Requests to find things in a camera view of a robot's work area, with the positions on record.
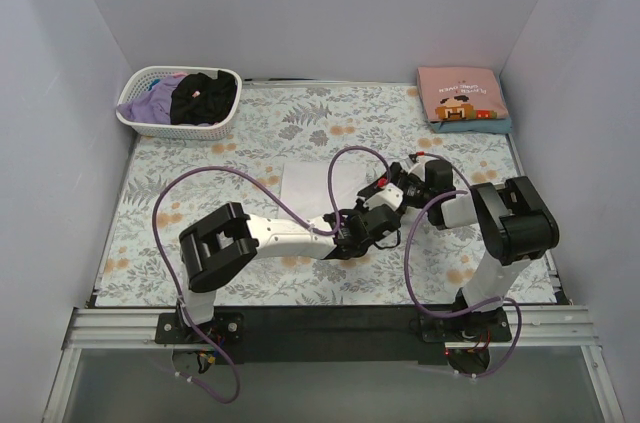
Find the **white t shirt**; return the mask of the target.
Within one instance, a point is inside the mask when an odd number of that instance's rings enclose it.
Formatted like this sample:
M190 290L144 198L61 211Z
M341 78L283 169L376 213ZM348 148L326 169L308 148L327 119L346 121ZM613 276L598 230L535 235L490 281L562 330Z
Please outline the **white t shirt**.
M286 163L280 199L296 215L311 219L332 213L328 193L328 162ZM357 193L368 184L367 167L360 163L338 162L333 168L333 191L339 209L352 208Z

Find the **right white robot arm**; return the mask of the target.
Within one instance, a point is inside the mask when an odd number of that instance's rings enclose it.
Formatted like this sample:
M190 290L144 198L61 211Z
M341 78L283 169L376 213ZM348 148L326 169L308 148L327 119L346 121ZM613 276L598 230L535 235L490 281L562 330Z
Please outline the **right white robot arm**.
M475 340L489 327L487 314L502 308L507 293L533 260L559 243L559 227L531 180L507 179L502 185L467 184L455 187L454 178L465 177L452 163L424 152L394 162L389 169L357 193L358 209L369 214L385 208L385 220L408 208L419 211L406 237L404 276L409 296L426 315L453 319L454 332ZM422 219L439 230L479 227L485 252L471 279L458 291L449 312L434 312L416 297L409 275L411 240Z

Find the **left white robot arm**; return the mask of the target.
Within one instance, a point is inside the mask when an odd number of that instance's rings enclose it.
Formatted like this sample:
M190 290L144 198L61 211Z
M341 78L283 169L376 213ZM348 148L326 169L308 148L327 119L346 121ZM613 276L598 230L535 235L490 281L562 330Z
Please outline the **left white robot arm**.
M193 343L205 341L213 329L216 292L254 259L306 257L350 260L367 253L390 234L398 235L401 216L382 204L373 209L339 212L335 235L320 235L335 222L333 214L314 218L304 227L288 219L251 215L232 202L184 230L179 237L184 265L183 295L178 298L178 330Z

